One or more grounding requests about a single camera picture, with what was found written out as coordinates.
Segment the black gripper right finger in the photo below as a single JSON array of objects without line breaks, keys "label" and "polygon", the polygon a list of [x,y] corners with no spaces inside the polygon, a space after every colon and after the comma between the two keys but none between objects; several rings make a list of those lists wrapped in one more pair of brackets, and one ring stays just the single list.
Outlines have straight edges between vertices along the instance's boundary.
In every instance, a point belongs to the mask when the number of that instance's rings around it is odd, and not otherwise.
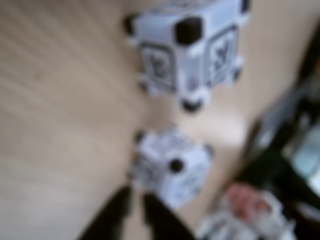
[{"label": "black gripper right finger", "polygon": [[154,194],[143,196],[144,220],[152,240],[195,240],[193,233]]}]

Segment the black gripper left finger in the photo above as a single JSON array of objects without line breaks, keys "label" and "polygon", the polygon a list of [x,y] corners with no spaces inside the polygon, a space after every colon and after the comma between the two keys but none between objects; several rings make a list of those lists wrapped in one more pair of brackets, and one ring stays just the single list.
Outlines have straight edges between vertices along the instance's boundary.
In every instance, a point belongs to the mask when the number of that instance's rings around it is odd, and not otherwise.
[{"label": "black gripper left finger", "polygon": [[121,240],[123,224],[130,214],[132,188],[123,186],[101,208],[85,230],[80,240]]}]

